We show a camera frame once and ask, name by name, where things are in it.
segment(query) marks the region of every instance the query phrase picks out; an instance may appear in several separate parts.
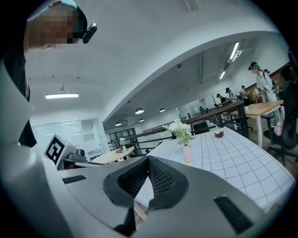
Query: flower vase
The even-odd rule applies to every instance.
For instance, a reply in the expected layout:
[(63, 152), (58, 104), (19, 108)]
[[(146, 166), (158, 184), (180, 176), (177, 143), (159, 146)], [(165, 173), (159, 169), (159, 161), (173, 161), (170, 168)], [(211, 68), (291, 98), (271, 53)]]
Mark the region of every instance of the flower vase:
[(191, 163), (193, 161), (189, 145), (183, 146), (183, 158), (186, 163)]

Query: grid pattern tablecloth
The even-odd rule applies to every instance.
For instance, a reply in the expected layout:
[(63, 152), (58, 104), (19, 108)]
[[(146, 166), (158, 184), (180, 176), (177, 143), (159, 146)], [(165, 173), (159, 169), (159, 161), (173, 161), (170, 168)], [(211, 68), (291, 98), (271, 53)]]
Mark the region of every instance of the grid pattern tablecloth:
[[(195, 135), (190, 142), (193, 162), (190, 166), (210, 171), (239, 189), (264, 210), (285, 198), (295, 185), (294, 177), (266, 151), (225, 127), (224, 136), (214, 132)], [(183, 163), (183, 146), (177, 140), (162, 142), (148, 155)], [(153, 189), (147, 178), (135, 198), (148, 206)]]

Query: black mesh grille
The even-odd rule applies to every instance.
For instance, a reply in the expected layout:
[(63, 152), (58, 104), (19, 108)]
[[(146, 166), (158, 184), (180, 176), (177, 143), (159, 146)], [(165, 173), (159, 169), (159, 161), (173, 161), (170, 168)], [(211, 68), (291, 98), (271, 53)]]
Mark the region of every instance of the black mesh grille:
[(227, 196), (215, 198), (214, 201), (223, 212), (231, 226), (235, 229), (237, 234), (244, 232), (252, 226), (250, 220), (243, 215), (243, 213)]
[(121, 175), (117, 183), (127, 193), (134, 198), (143, 186), (148, 175), (148, 160), (143, 161), (138, 166)]
[(149, 160), (149, 179), (152, 183), (154, 196), (165, 194), (173, 186), (175, 179), (165, 169)]

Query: bottle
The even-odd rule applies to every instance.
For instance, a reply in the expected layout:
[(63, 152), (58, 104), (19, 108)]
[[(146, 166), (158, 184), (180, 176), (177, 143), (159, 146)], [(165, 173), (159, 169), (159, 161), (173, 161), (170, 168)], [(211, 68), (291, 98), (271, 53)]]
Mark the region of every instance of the bottle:
[(281, 136), (283, 133), (283, 123), (282, 122), (278, 122), (277, 126), (274, 128), (274, 133), (277, 136)]

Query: wooden table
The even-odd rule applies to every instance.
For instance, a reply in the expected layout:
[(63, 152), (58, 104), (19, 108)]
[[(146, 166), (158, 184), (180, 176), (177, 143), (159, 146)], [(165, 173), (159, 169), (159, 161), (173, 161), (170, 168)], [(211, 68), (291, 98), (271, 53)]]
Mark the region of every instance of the wooden table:
[[(279, 100), (276, 102), (265, 102), (265, 103), (257, 103), (257, 104), (250, 104), (247, 106), (248, 112), (245, 112), (247, 117), (255, 118), (257, 121), (257, 138), (258, 138), (258, 146), (262, 147), (263, 142), (263, 132), (262, 132), (262, 125), (261, 125), (261, 115), (269, 114), (278, 108), (281, 107), (282, 110), (282, 118), (284, 118), (284, 107), (281, 106), (283, 100)], [(238, 115), (238, 112), (232, 112), (231, 114)]]
[(106, 153), (93, 159), (92, 163), (108, 164), (129, 155), (130, 153), (133, 152), (134, 149), (135, 149), (134, 147), (130, 147), (124, 153), (116, 153), (116, 152)]
[[(216, 174), (264, 211), (285, 201), (294, 189), (294, 177), (256, 144), (227, 127), (223, 129), (222, 138), (215, 138), (214, 132), (195, 135), (196, 139), (190, 141), (193, 162), (187, 165)], [(186, 164), (183, 146), (176, 139), (162, 142), (148, 155)], [(148, 207), (151, 199), (154, 199), (153, 188), (147, 178), (135, 201)]]

